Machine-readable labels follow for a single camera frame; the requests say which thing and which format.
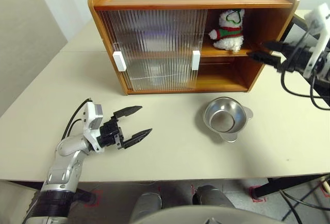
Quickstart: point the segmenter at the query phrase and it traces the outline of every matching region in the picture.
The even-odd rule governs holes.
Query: black band
[[[29,217],[67,217],[74,193],[69,191],[44,191],[40,193]]]

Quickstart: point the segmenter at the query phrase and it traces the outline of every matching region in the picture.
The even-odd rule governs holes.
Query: bowl handle
[[[237,139],[237,133],[220,133],[221,138],[229,143],[233,143]]]
[[[253,112],[252,112],[252,110],[250,108],[243,107],[243,109],[244,109],[244,112],[246,114],[246,118],[248,120],[250,120],[251,118],[253,118]]]

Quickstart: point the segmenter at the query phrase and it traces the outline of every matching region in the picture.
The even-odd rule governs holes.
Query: stuffed toy
[[[213,46],[219,49],[232,50],[237,53],[243,44],[244,9],[230,9],[220,14],[220,28],[213,29],[208,35],[217,40]]]

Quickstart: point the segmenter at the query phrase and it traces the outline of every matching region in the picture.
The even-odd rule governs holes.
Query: white table
[[[153,131],[127,150],[110,146],[103,154],[87,157],[81,181],[329,172],[330,112],[316,109],[308,98],[286,93],[279,77],[275,69],[266,66],[249,93],[124,96],[90,21],[0,118],[0,179],[44,180],[70,116],[87,97],[102,104],[103,121],[121,108],[143,106],[136,114],[120,119],[126,138],[143,129]],[[286,80],[290,89],[308,93],[309,85],[299,74],[287,74]],[[220,96],[232,97],[254,112],[232,144],[221,142],[202,121],[205,105]]]

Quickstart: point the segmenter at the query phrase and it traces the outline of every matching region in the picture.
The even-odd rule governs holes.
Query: ribbed glass panel
[[[202,48],[207,10],[109,10],[99,14],[112,49],[123,54],[125,79],[134,91],[194,87],[197,71],[191,70],[192,51]]]

